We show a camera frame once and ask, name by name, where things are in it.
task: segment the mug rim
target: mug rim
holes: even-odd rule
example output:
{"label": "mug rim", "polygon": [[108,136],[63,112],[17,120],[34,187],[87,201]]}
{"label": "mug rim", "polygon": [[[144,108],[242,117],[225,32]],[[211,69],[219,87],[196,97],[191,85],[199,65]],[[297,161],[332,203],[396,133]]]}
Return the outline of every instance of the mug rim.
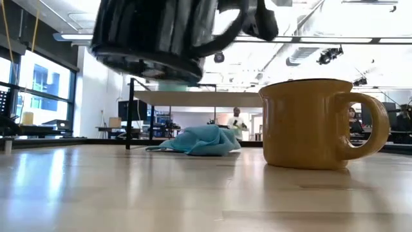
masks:
{"label": "mug rim", "polygon": [[271,86],[280,85],[280,84],[288,84],[288,83],[291,83],[291,82],[303,82],[303,81],[339,81],[339,82],[345,82],[345,83],[352,84],[352,82],[349,82],[349,81],[333,79],[333,78],[312,78],[312,79],[299,79],[299,80],[292,80],[292,81],[283,81],[283,82],[278,82],[278,83],[274,83],[274,84],[269,84],[268,86],[265,86],[265,87],[262,87],[262,88],[271,87]]}

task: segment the yellow mug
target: yellow mug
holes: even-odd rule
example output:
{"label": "yellow mug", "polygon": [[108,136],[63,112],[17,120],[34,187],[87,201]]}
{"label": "yellow mug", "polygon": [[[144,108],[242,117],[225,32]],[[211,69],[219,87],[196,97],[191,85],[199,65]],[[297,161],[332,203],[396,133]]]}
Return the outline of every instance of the yellow mug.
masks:
{"label": "yellow mug", "polygon": [[[260,89],[263,154],[268,164],[300,169],[341,169],[348,160],[378,152],[388,139],[388,113],[378,100],[351,93],[352,83],[303,79]],[[351,145],[348,108],[365,104],[373,130],[360,147]]]}

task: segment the light fixture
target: light fixture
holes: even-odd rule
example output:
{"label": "light fixture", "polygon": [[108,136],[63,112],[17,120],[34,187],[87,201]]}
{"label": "light fixture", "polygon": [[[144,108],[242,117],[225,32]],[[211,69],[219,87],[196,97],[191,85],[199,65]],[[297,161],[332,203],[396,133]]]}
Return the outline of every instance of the light fixture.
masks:
{"label": "light fixture", "polygon": [[341,3],[346,5],[393,5],[397,4],[398,0],[342,0]]}
{"label": "light fixture", "polygon": [[53,37],[56,41],[90,41],[93,38],[92,34],[60,34],[54,33]]}
{"label": "light fixture", "polygon": [[412,90],[412,86],[354,86],[354,90]]}
{"label": "light fixture", "polygon": [[[56,41],[90,41],[92,34],[54,33]],[[412,37],[299,37],[278,36],[272,41],[264,41],[249,35],[239,35],[235,43],[292,43],[292,44],[376,44],[376,45],[411,45]]]}
{"label": "light fixture", "polygon": [[372,38],[302,37],[304,43],[369,43]]}

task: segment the window frame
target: window frame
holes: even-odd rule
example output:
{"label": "window frame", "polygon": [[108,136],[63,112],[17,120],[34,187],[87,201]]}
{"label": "window frame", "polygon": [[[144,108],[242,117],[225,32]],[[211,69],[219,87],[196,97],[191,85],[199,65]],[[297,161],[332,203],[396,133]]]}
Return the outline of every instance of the window frame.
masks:
{"label": "window frame", "polygon": [[[70,81],[69,81],[69,95],[68,98],[62,98],[62,97],[58,97],[56,95],[52,95],[49,93],[44,93],[44,92],[40,92],[37,90],[32,90],[29,88],[25,88],[25,87],[21,87],[19,86],[19,77],[20,77],[20,70],[21,70],[21,55],[14,53],[14,63],[11,61],[10,56],[5,57],[5,56],[0,56],[4,59],[7,59],[11,62],[10,65],[10,76],[9,76],[9,83],[7,82],[2,82],[0,81],[0,86],[4,86],[9,88],[9,91],[11,92],[11,101],[10,101],[10,114],[16,114],[17,113],[17,99],[18,99],[18,95],[19,92],[26,92],[29,94],[32,94],[33,96],[38,96],[38,97],[42,97],[44,99],[51,99],[51,100],[55,100],[55,101],[62,101],[62,102],[66,102],[67,103],[67,121],[69,121],[69,123],[71,124],[71,130],[73,130],[73,118],[74,118],[74,108],[75,108],[75,89],[76,89],[76,79],[77,79],[77,70],[73,70],[70,67],[67,67],[63,64],[61,64],[60,62],[54,61],[36,51],[34,51],[34,53],[36,55],[40,55],[41,57],[54,62],[64,68],[67,68],[70,71]],[[16,67],[16,75],[14,75],[14,71],[13,71],[13,65]]]}

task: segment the mug handle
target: mug handle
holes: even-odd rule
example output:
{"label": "mug handle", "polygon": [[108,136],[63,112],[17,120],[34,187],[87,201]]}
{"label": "mug handle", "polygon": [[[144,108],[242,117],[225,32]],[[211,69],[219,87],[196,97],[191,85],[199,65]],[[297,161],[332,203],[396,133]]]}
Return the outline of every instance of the mug handle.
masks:
{"label": "mug handle", "polygon": [[[226,10],[227,6],[225,5],[233,5],[233,1],[222,1],[219,3],[219,8],[222,8],[223,11]],[[232,24],[227,28],[227,30],[221,34],[216,36],[212,41],[207,42],[205,44],[199,46],[193,46],[191,48],[191,52],[197,57],[206,57],[209,55],[213,55],[216,52],[220,52],[226,47],[229,46],[230,43],[235,40],[235,38],[239,35],[240,31],[242,30],[243,23],[246,21],[248,17],[249,11],[249,0],[240,0],[236,1],[236,5],[233,6],[234,8],[237,7],[239,9],[239,15],[235,20],[233,20]]]}
{"label": "mug handle", "polygon": [[[348,106],[351,102],[365,104],[372,114],[372,133],[368,141],[359,147],[353,146],[348,139]],[[337,104],[338,154],[343,160],[361,158],[378,152],[385,145],[390,129],[389,118],[385,106],[378,100],[363,93],[338,93],[335,96]]]}

